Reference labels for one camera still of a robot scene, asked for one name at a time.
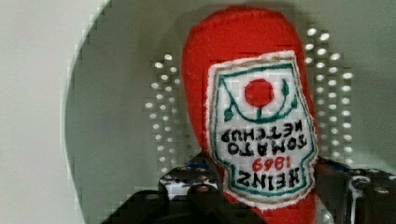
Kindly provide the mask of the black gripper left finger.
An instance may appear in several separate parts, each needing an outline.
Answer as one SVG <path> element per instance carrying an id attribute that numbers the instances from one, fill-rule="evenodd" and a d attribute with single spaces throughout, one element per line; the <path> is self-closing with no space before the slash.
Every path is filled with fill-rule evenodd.
<path id="1" fill-rule="evenodd" d="M 216 164 L 203 153 L 163 175 L 158 187 L 138 191 L 101 224 L 266 224 L 226 200 Z"/>

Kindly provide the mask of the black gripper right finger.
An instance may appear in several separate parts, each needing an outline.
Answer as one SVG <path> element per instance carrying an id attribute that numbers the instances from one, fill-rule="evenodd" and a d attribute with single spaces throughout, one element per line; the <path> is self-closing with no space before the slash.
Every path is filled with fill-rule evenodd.
<path id="1" fill-rule="evenodd" d="M 315 178 L 335 224 L 396 224 L 395 174 L 319 158 Z"/>

